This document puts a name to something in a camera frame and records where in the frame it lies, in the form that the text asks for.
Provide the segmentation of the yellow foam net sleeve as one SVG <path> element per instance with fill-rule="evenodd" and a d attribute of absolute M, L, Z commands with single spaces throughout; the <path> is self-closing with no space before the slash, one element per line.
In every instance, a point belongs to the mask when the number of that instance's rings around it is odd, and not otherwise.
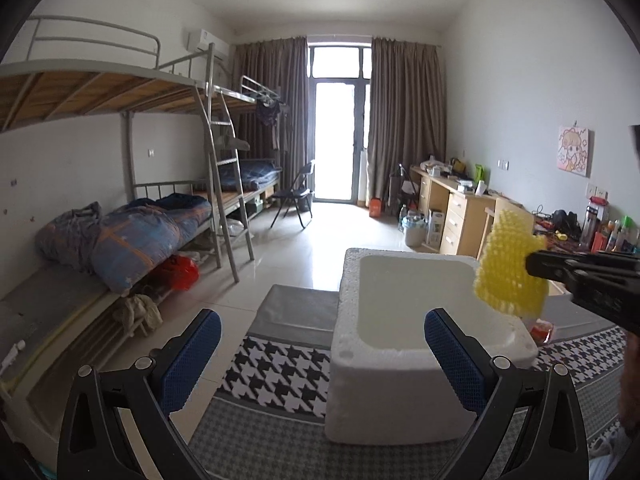
<path fill-rule="evenodd" d="M 492 230 L 476 271 L 474 292 L 498 312 L 519 318 L 538 318 L 549 285 L 545 278 L 530 276 L 525 258 L 547 248 L 521 220 L 506 211 Z"/>

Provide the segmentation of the wooden smiley face chair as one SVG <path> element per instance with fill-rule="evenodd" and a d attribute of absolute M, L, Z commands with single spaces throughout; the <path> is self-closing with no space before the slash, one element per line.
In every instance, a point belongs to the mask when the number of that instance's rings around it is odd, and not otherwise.
<path fill-rule="evenodd" d="M 495 229 L 495 226 L 501 220 L 506 211 L 510 211 L 511 214 L 517 216 L 529 231 L 533 231 L 535 221 L 531 212 L 526 210 L 522 204 L 514 202 L 514 200 L 511 200 L 510 198 L 502 196 L 497 197 L 495 199 L 495 203 L 491 207 L 487 207 L 485 209 L 485 223 L 482 236 L 480 237 L 480 248 L 478 248 L 476 255 L 477 260 L 482 258 L 489 235 L 492 230 Z"/>

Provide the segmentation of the red snack packet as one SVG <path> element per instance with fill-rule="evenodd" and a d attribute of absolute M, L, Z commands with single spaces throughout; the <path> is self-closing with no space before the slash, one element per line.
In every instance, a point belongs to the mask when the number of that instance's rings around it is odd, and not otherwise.
<path fill-rule="evenodd" d="M 542 318 L 537 318 L 529 329 L 529 335 L 532 336 L 538 347 L 548 344 L 552 339 L 553 333 L 554 325 Z"/>

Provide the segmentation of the wooden desk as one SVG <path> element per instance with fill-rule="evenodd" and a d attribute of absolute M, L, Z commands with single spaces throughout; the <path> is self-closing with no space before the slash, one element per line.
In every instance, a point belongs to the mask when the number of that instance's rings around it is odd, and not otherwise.
<path fill-rule="evenodd" d="M 535 234 L 547 237 L 550 248 L 558 252 L 578 249 L 577 242 L 564 240 L 551 229 L 549 219 L 531 214 L 506 197 L 460 191 L 457 180 L 432 176 L 417 166 L 412 166 L 410 171 L 420 182 L 418 211 L 427 222 L 423 245 L 430 252 L 480 258 L 498 214 L 506 210 L 515 212 Z"/>

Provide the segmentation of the houndstooth tablecloth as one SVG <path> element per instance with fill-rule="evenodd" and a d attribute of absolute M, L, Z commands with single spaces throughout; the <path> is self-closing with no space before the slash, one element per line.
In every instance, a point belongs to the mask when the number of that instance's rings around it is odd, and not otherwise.
<path fill-rule="evenodd" d="M 431 479 L 473 415 L 441 374 L 372 375 L 326 436 L 336 292 L 276 285 L 190 442 L 214 479 Z M 445 391 L 436 399 L 436 390 Z"/>

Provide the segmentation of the red plastic bag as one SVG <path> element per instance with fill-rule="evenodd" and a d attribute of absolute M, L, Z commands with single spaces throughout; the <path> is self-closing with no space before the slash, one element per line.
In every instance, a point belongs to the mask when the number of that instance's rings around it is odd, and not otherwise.
<path fill-rule="evenodd" d="M 200 279 L 200 270 L 191 258 L 172 255 L 159 264 L 149 277 L 172 290 L 185 292 Z"/>

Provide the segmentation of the blue plaid quilt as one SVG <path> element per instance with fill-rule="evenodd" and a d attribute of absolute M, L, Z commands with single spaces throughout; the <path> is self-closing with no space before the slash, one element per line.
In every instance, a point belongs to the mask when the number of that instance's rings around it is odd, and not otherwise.
<path fill-rule="evenodd" d="M 35 238 L 48 260 L 97 276 L 123 295 L 196 237 L 212 213 L 201 196 L 139 198 L 104 214 L 99 203 L 60 214 Z"/>

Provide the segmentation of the orange container on floor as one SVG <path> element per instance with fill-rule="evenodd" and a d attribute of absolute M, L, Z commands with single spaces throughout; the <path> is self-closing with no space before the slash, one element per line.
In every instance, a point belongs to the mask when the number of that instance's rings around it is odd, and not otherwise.
<path fill-rule="evenodd" d="M 369 202 L 369 216 L 371 218 L 380 218 L 383 210 L 382 200 L 379 198 L 371 198 Z"/>

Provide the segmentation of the right brown curtain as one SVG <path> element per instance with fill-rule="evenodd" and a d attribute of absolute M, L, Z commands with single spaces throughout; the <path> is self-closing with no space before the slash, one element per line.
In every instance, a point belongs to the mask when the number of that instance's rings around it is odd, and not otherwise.
<path fill-rule="evenodd" d="M 368 192 L 388 200 L 399 167 L 446 155 L 444 66 L 431 44 L 372 39 Z"/>

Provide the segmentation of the brown curtain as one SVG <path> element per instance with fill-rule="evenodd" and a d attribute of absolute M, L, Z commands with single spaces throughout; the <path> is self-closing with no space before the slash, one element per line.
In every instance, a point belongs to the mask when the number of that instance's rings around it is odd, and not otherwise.
<path fill-rule="evenodd" d="M 446 155 L 444 66 L 431 44 L 372 39 L 368 192 L 388 200 L 399 167 Z"/>
<path fill-rule="evenodd" d="M 249 159 L 268 158 L 281 169 L 281 184 L 291 185 L 312 154 L 309 134 L 307 38 L 239 44 L 232 58 L 233 87 L 256 100 L 242 114 L 236 132 L 250 144 Z"/>

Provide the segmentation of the metal bunk bed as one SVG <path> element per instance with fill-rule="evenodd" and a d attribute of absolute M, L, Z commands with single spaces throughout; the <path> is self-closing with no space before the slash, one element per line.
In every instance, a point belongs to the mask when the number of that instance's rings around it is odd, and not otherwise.
<path fill-rule="evenodd" d="M 216 179 L 256 100 L 207 52 L 163 61 L 160 38 L 91 18 L 33 15 L 1 66 L 1 287 L 42 265 L 36 233 L 64 211 L 112 210 L 142 188 Z"/>

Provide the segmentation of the glass balcony door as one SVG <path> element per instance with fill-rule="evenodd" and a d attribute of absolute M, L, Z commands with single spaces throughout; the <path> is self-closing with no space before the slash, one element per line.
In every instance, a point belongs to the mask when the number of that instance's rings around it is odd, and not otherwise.
<path fill-rule="evenodd" d="M 362 206 L 367 200 L 372 49 L 356 42 L 316 42 L 309 54 L 314 197 Z"/>

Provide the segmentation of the left brown curtain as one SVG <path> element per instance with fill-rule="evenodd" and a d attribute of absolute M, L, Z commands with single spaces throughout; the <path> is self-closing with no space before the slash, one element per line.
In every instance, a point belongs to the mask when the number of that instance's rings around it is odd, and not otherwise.
<path fill-rule="evenodd" d="M 268 158 L 281 169 L 281 184 L 291 185 L 312 154 L 309 134 L 307 38 L 239 44 L 232 58 L 233 87 L 256 100 L 242 114 L 236 132 L 250 144 L 249 159 Z"/>

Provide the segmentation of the white air conditioner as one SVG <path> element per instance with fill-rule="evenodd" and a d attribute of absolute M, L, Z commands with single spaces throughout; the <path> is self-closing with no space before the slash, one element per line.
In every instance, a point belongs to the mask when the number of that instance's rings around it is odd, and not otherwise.
<path fill-rule="evenodd" d="M 227 61 L 230 53 L 230 46 L 222 39 L 216 37 L 205 29 L 194 29 L 189 32 L 186 50 L 189 52 L 207 52 L 209 47 L 213 47 L 214 55 L 221 61 Z"/>

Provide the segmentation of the cartoon wall picture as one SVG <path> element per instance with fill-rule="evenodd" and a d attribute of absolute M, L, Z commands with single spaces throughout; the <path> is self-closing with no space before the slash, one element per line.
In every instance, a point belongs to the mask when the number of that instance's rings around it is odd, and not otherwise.
<path fill-rule="evenodd" d="M 559 170 L 585 177 L 588 174 L 590 157 L 589 130 L 577 126 L 561 127 L 556 153 Z"/>

